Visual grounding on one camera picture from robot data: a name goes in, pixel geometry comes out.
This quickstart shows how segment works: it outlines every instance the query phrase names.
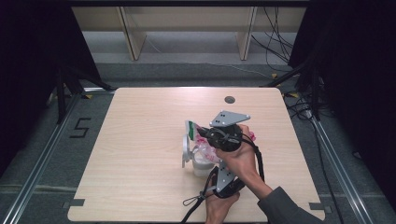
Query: hand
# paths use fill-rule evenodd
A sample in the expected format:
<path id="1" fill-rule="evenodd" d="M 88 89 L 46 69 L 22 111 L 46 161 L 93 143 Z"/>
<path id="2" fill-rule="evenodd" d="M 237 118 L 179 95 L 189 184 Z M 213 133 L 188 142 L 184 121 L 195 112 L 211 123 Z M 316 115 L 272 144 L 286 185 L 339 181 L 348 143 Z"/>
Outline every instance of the hand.
<path id="1" fill-rule="evenodd" d="M 244 134 L 243 138 L 251 141 L 248 138 L 248 126 L 239 124 L 239 127 Z M 216 155 L 225 161 L 227 168 L 238 176 L 259 199 L 265 198 L 272 192 L 272 189 L 262 181 L 257 173 L 255 153 L 250 144 L 242 142 L 241 147 L 232 152 L 225 152 L 217 148 Z"/>
<path id="2" fill-rule="evenodd" d="M 205 224 L 220 224 L 223 223 L 224 218 L 227 217 L 228 211 L 231 206 L 238 201 L 240 196 L 239 192 L 236 192 L 233 196 L 221 199 L 213 193 L 207 193 L 205 204 L 206 204 L 206 222 Z"/>

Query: gray floor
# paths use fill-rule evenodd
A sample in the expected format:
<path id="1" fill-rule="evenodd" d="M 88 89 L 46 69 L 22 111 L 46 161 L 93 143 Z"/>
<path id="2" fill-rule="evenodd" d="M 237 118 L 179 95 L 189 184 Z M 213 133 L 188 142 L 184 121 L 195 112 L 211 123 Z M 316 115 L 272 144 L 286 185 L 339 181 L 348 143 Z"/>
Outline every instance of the gray floor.
<path id="1" fill-rule="evenodd" d="M 129 59 L 128 50 L 121 33 L 86 33 L 92 56 L 97 63 L 101 77 L 115 87 L 149 86 L 247 86 L 257 87 L 271 81 L 276 69 L 289 68 L 268 54 L 254 42 L 251 43 L 247 61 L 239 60 L 239 53 L 232 33 L 149 33 L 139 61 Z M 263 34 L 255 36 L 266 43 Z M 284 34 L 290 42 L 295 34 Z M 283 83 L 282 91 L 292 91 L 298 77 Z M 83 82 L 85 87 L 91 83 Z M 41 176 L 35 192 L 27 204 L 19 223 L 70 223 L 64 203 L 70 202 L 85 165 L 90 157 L 96 136 L 100 131 L 112 95 L 94 95 L 91 99 L 79 99 L 65 131 L 58 143 L 46 170 Z M 294 105 L 298 99 L 287 97 L 286 103 Z M 331 115 L 331 111 L 322 113 Z M 337 119 L 321 116 L 322 125 L 340 156 L 342 163 L 366 204 L 374 223 L 396 223 L 396 215 L 387 199 L 374 182 L 364 163 L 352 155 L 353 146 L 348 142 Z M 81 125 L 88 127 L 84 138 L 70 138 L 82 134 L 75 130 L 81 118 Z M 27 141 L 7 171 L 0 179 L 0 219 L 18 195 L 21 186 L 41 151 L 47 144 L 57 119 L 56 101 L 52 101 Z M 318 146 L 311 124 L 306 120 L 292 119 L 309 170 L 324 206 L 330 206 L 332 213 L 326 214 L 326 223 L 340 223 L 329 188 L 321 171 Z M 326 173 L 332 191 L 341 210 L 344 223 L 358 223 L 355 214 L 340 187 L 332 167 L 324 157 Z"/>

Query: wooden table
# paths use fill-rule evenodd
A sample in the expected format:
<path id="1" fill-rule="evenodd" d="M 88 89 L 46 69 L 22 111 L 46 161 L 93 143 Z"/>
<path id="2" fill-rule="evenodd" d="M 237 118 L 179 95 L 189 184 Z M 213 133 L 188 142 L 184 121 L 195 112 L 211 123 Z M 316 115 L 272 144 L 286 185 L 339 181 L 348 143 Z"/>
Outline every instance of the wooden table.
<path id="1" fill-rule="evenodd" d="M 233 104 L 224 101 L 235 98 Z M 289 114 L 278 89 L 121 88 L 114 95 L 68 217 L 72 221 L 179 222 L 191 208 L 182 202 L 198 195 L 204 177 L 192 163 L 181 167 L 185 120 L 209 127 L 221 109 L 249 114 L 243 123 L 257 137 L 266 182 L 282 186 L 303 209 L 319 203 Z M 231 208 L 227 222 L 263 222 L 265 214 L 249 189 Z M 189 222 L 205 221 L 205 203 Z"/>

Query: small round object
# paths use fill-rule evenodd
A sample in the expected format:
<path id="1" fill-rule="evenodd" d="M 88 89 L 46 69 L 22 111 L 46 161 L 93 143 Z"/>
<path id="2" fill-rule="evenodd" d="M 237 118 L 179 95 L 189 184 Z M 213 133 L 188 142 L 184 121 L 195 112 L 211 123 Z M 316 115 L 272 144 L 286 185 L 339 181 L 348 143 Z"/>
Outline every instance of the small round object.
<path id="1" fill-rule="evenodd" d="M 227 103 L 227 104 L 233 104 L 233 103 L 235 103 L 235 98 L 233 98 L 233 96 L 226 96 L 226 97 L 224 98 L 224 101 L 225 101 L 225 103 Z"/>

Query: dark sleeve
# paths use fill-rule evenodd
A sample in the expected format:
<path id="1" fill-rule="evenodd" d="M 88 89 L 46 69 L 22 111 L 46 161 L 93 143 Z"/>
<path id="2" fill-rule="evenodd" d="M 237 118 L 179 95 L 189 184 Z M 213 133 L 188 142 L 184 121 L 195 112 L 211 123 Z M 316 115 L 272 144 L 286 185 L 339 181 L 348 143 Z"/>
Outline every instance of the dark sleeve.
<path id="1" fill-rule="evenodd" d="M 259 201 L 258 206 L 273 224 L 323 223 L 297 206 L 281 187 L 274 189 L 264 200 Z"/>

